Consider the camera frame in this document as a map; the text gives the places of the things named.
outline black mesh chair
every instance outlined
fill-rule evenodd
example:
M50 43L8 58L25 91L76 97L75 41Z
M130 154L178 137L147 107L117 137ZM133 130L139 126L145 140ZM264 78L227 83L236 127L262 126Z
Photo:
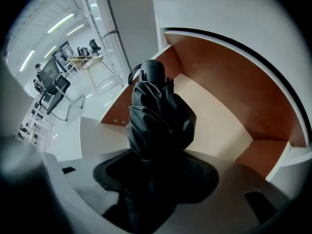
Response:
M52 114L56 118L67 121L68 113L71 105L74 105L78 108L82 108L82 104L84 101L84 95L79 96L74 101L70 100L68 96L65 94L66 90L70 86L70 82L62 76L62 72L59 71L55 58L51 58L51 60L48 61L48 63L45 65L43 70L40 73L40 77L43 83L43 86L45 88L45 92L43 93L42 97L40 98L39 104L47 111L47 115ZM44 98L44 95L46 93L54 95L49 107L46 108L42 103L42 98ZM70 105L68 107L66 117L60 118L59 116L52 113L53 109L60 103L60 101L63 99L63 97L66 97L70 101ZM80 105L76 105L75 102L78 101L81 98Z
M90 40L89 46L92 49L92 54L96 54L98 56L98 51L101 49L94 39Z

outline ceiling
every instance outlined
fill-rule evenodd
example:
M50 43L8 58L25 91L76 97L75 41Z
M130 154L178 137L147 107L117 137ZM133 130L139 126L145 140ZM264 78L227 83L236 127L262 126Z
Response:
M70 13L74 13L75 16L50 34L47 33L50 28ZM68 38L67 34L81 24L89 25L81 0L29 1L8 33L10 40L7 65L10 72L21 85L24 85L35 73L36 63L43 62L43 57L49 50L55 45L60 46L64 43ZM24 70L20 72L23 62L32 50L35 51L34 54Z

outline chair seat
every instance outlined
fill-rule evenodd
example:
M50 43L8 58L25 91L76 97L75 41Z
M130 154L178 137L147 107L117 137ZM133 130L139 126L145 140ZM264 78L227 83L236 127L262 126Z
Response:
M69 86L70 86L70 82L66 81L60 89L63 91L63 93L65 93L66 90L69 88ZM61 94L60 91L57 91L55 93L55 95L53 96L49 104L47 115L49 115L53 111L53 109L59 104L59 102L63 99L63 97L64 95Z

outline brown wooden panel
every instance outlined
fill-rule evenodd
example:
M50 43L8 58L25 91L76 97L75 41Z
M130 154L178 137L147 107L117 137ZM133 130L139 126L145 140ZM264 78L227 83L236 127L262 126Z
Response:
M166 34L166 38L182 63L182 73L220 100L253 139L306 146L288 99L253 62L205 39L177 34Z
M176 78L180 73L180 63L173 47L169 47L156 60L162 62L165 67L166 77ZM132 104L132 91L134 84L129 85L123 93L115 100L111 108L105 114L101 123L112 124L117 126L126 126L129 123L129 105Z
M253 140L236 162L266 177L276 165L286 145L287 141Z

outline black sleeve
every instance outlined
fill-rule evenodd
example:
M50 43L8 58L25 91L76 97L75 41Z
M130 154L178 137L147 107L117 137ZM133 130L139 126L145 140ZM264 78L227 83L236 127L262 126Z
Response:
M41 81L40 74L37 74L37 78L38 78L38 80L39 80L40 82L42 82L42 81Z

